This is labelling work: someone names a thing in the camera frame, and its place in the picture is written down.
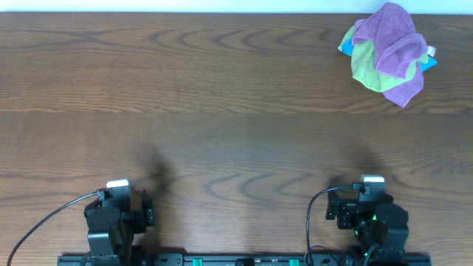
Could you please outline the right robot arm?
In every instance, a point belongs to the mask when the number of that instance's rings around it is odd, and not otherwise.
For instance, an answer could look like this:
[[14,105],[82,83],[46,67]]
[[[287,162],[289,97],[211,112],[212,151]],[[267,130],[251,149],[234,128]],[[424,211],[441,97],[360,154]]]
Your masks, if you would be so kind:
[[352,230],[358,242],[338,259],[339,265],[406,265],[404,245],[409,235],[409,214],[386,192],[384,179],[369,177],[349,188],[356,199],[343,199],[337,188],[328,192],[327,220]]

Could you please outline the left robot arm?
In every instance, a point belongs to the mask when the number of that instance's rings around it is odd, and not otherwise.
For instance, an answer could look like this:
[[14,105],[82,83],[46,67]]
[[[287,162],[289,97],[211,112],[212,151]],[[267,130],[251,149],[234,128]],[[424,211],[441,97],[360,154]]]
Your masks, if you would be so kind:
[[130,187],[118,186],[98,191],[98,199],[84,209],[88,225],[91,265],[146,265],[151,259],[134,246],[136,234],[155,224],[152,198],[144,191],[141,208],[131,207]]

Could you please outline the purple microfiber cloth with tag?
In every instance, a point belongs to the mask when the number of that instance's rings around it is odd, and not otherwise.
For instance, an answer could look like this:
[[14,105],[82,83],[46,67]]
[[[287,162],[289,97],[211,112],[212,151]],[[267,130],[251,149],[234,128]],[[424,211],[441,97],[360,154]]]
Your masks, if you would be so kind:
[[410,14],[391,2],[355,23],[352,43],[365,41],[374,42],[375,70],[395,78],[406,78],[411,63],[429,50]]

